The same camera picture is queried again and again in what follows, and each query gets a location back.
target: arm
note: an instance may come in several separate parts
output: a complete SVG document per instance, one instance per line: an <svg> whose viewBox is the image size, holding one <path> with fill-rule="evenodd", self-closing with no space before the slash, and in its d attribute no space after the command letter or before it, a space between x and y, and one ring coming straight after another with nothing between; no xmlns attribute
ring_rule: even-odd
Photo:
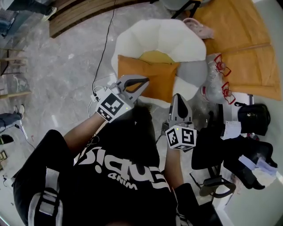
<svg viewBox="0 0 283 226"><path fill-rule="evenodd" d="M64 136L73 157L76 157L86 147L103 122L105 120L95 113Z"/></svg>
<svg viewBox="0 0 283 226"><path fill-rule="evenodd" d="M173 189L184 183L179 150L167 147L164 177Z"/></svg>

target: backpack strap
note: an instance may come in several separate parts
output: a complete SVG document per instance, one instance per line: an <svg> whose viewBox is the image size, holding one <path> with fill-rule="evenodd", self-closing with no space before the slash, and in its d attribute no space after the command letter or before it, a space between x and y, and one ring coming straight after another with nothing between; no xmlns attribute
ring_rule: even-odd
<svg viewBox="0 0 283 226"><path fill-rule="evenodd" d="M246 104L243 104L243 103L240 103L240 102L235 102L234 105L237 106L237 107L246 106Z"/></svg>
<svg viewBox="0 0 283 226"><path fill-rule="evenodd" d="M46 169L45 189L33 196L29 206L29 226L62 226L63 203L58 197L58 177L58 171Z"/></svg>

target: wooden shelf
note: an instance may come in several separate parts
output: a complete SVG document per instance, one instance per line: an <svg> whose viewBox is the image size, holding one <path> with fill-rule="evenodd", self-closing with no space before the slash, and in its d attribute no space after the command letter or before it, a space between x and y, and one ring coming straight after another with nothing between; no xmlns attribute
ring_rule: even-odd
<svg viewBox="0 0 283 226"><path fill-rule="evenodd" d="M55 38L93 16L150 0L57 0L58 11L50 18L50 37Z"/></svg>

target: red clip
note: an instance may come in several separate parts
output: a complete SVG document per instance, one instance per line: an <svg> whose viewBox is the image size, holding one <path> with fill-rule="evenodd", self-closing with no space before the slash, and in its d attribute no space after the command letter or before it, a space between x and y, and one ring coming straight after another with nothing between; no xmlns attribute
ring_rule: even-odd
<svg viewBox="0 0 283 226"><path fill-rule="evenodd" d="M224 75L224 77L227 77L228 75L230 75L231 70L230 68L226 67L225 63L222 61L222 54L219 54L215 59L214 59L215 63L216 63L216 68L217 70Z"/></svg>
<svg viewBox="0 0 283 226"><path fill-rule="evenodd" d="M233 104L236 101L235 96L231 93L231 91L229 90L229 82L226 82L222 87L222 94L224 96L224 99L228 102L229 105ZM232 100L231 102L229 102L229 100L227 100L227 97L234 97L234 100Z"/></svg>

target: gray tiled floor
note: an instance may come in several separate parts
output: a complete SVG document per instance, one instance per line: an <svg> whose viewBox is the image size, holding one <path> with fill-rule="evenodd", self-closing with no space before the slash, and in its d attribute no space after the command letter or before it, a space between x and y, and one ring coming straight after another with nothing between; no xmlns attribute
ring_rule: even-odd
<svg viewBox="0 0 283 226"><path fill-rule="evenodd" d="M28 140L33 145L37 145L49 129L56 129L65 134L88 117L87 106L92 93L92 81L102 54L111 16L112 12L107 12L86 20L56 39L49 38L48 23L39 23L20 40L17 46L25 50L20 56L28 58L27 72L24 76L32 94L11 98L9 102L1 100L1 111L11 111L15 104L25 105L26 116L23 119L23 126ZM149 18L170 18L170 13L160 2L137 4L115 11L96 85L107 85L115 76L111 57L117 36L137 21ZM205 126L209 111L207 104L196 96L191 100L191 105L196 124ZM168 117L168 109L153 106L151 112L158 137L162 122ZM32 148L16 128L12 128L8 133L16 137L13 144L5 147L9 155L5 173L12 176L27 159ZM164 167L166 144L165 137L161 137L157 145L161 169ZM198 188L189 176L193 171L191 154L192 152L182 154L183 174L185 181L192 183L195 194L198 195ZM208 177L206 171L194 171L193 174L200 183ZM203 203L210 200L210 197L198 199Z"/></svg>

